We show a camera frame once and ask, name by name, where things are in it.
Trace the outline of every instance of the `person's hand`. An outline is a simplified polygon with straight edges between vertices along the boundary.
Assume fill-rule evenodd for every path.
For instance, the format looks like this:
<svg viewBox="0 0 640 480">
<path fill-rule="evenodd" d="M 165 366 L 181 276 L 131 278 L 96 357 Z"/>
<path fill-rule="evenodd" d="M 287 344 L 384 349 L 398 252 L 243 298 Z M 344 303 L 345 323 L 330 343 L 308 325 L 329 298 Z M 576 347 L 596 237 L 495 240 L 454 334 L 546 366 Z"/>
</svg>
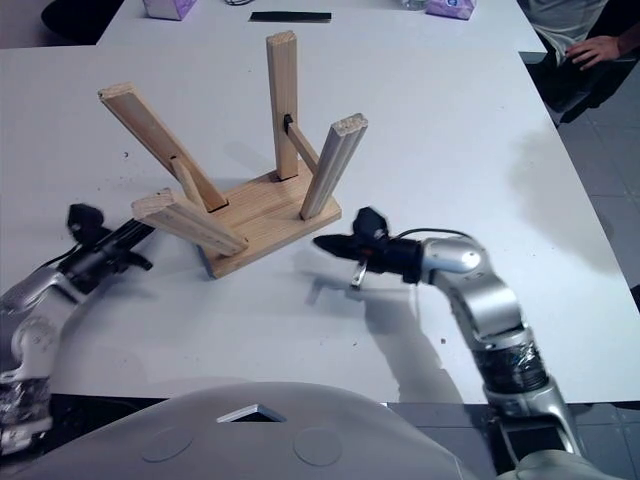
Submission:
<svg viewBox="0 0 640 480">
<path fill-rule="evenodd" d="M 618 37 L 608 37 L 602 35 L 593 37 L 571 45 L 567 49 L 567 57 L 573 63 L 581 63 L 589 60 L 580 67 L 580 70 L 587 70 L 595 64 L 607 60 L 615 60 L 620 57 L 620 48 L 618 47 Z"/>
</svg>

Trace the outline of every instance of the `black tape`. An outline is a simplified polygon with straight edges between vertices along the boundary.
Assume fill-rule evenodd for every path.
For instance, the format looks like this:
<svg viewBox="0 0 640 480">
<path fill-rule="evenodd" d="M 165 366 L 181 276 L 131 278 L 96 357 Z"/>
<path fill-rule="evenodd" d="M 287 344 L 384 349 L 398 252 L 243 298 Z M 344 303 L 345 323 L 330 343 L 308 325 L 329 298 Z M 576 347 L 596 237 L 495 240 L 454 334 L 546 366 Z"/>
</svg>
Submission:
<svg viewBox="0 0 640 480">
<path fill-rule="evenodd" d="M 544 387 L 549 376 L 533 342 L 502 350 L 474 351 L 486 387 L 495 393 L 526 393 Z"/>
</svg>

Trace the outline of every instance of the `black chair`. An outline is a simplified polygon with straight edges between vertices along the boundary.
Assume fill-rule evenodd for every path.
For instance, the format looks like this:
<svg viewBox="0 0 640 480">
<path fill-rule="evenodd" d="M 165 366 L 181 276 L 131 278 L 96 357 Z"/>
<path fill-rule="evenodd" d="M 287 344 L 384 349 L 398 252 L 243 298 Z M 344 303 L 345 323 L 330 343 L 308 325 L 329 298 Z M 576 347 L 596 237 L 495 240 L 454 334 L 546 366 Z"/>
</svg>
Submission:
<svg viewBox="0 0 640 480">
<path fill-rule="evenodd" d="M 79 45 L 95 45 L 124 0 L 55 0 L 42 11 L 42 22 Z"/>
</svg>

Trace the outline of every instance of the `black strip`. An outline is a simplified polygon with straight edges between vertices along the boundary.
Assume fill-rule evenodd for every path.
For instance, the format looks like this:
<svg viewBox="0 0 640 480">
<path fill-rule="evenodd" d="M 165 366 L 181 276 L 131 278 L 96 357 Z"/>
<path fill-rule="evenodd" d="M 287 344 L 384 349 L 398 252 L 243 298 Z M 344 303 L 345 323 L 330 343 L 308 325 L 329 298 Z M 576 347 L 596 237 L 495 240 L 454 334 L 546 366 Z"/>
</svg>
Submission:
<svg viewBox="0 0 640 480">
<path fill-rule="evenodd" d="M 253 12 L 250 22 L 329 23 L 328 12 Z"/>
</svg>

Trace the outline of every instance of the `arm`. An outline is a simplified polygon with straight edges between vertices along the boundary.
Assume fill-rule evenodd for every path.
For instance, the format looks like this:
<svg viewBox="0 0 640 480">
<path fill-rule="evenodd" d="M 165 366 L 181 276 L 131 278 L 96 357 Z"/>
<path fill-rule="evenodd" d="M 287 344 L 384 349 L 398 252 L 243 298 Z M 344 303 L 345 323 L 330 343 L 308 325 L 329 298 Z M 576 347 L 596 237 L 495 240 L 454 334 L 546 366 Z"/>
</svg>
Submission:
<svg viewBox="0 0 640 480">
<path fill-rule="evenodd" d="M 572 63 L 584 63 L 580 70 L 587 70 L 597 63 L 615 60 L 640 47 L 640 22 L 619 37 L 601 35 L 578 42 L 567 49 Z"/>
</svg>

